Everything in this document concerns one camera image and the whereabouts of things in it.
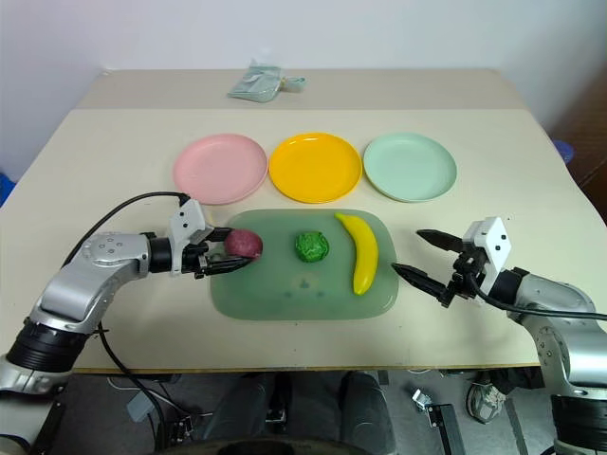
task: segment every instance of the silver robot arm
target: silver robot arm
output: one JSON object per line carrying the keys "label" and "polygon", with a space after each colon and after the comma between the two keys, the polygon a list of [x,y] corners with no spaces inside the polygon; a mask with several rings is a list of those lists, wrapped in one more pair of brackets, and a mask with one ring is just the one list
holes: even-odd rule
{"label": "silver robot arm", "polygon": [[[556,453],[607,454],[607,334],[595,316],[579,318],[579,313],[596,315],[590,298],[570,284],[519,268],[503,270],[510,242],[499,218],[473,223],[461,239],[433,229],[417,233],[433,246],[459,254],[451,281],[444,285],[404,264],[393,264],[396,273],[445,307],[457,295],[506,310],[537,347],[552,399]],[[577,314],[564,317],[563,312]]]}
{"label": "silver robot arm", "polygon": [[208,225],[200,205],[190,200],[171,218],[167,238],[110,232],[87,239],[0,356],[0,454],[44,451],[63,413],[54,397],[121,286],[148,273],[193,272],[202,278],[248,264],[248,258],[205,257],[206,241],[222,242],[230,231]]}

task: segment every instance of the green tray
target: green tray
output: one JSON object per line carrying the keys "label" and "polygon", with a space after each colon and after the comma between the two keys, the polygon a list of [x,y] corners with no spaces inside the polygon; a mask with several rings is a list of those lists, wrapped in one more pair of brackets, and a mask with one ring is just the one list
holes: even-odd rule
{"label": "green tray", "polygon": [[[356,249],[335,212],[364,218],[376,235],[377,274],[371,289],[352,290]],[[348,209],[252,210],[227,224],[256,232],[264,241],[262,257],[245,268],[211,277],[212,301],[221,313],[237,319],[364,319],[381,315],[394,304],[398,276],[390,264],[396,254],[388,229],[373,214]],[[300,261],[295,237],[319,230],[329,254],[317,263]]]}

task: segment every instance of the banana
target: banana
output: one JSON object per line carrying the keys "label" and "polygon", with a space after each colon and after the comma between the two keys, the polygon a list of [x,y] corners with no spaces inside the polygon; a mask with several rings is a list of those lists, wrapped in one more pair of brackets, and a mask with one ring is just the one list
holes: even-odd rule
{"label": "banana", "polygon": [[371,227],[356,215],[336,213],[345,229],[354,239],[357,248],[357,264],[354,268],[354,293],[361,296],[369,290],[377,272],[377,240]]}

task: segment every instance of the white wall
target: white wall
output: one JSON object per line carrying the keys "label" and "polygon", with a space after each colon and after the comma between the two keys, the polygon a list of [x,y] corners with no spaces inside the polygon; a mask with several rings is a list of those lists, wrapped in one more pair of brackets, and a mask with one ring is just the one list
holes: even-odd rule
{"label": "white wall", "polygon": [[494,67],[549,129],[606,61],[605,0],[2,0],[0,168],[104,67]]}

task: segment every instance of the table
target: table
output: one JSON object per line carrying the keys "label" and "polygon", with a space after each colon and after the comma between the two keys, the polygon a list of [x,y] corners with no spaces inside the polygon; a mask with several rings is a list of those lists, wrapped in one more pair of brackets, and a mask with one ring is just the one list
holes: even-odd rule
{"label": "table", "polygon": [[[352,193],[322,206],[376,214],[390,230],[399,261],[442,282],[455,256],[414,232],[437,228],[462,235],[472,221],[499,215],[513,245],[508,267],[573,283],[607,312],[607,229],[496,72],[290,71],[309,79],[305,92],[263,105],[224,98],[241,74],[121,71],[94,83],[0,209],[0,351],[9,348],[24,316],[90,226],[133,195],[173,190],[171,168],[181,150],[226,132],[252,137],[268,155],[284,138],[308,131],[344,137],[361,152],[386,133],[431,137],[458,165],[447,194],[399,203],[363,177]],[[309,206],[281,195],[268,178],[243,201],[205,212],[221,226],[258,208]],[[141,201],[105,229],[164,233],[174,211],[172,198]],[[404,281],[393,308],[377,318],[276,322],[221,315],[212,305],[209,280],[154,275],[122,287],[104,324],[124,363],[147,373],[537,364],[531,337],[503,312],[460,299],[444,309]],[[76,367],[115,370],[95,339]]]}

